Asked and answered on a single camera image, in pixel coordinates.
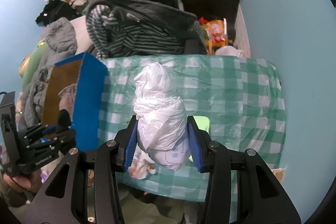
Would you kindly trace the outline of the person's left hand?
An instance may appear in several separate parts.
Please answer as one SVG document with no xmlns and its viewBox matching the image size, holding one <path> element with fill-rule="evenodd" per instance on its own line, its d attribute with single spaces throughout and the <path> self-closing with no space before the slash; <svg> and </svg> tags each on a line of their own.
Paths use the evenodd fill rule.
<svg viewBox="0 0 336 224">
<path fill-rule="evenodd" d="M 17 176 L 11 178 L 7 174 L 2 175 L 4 182 L 19 193 L 30 191 L 37 193 L 42 187 L 41 170 L 36 170 L 28 177 Z"/>
</svg>

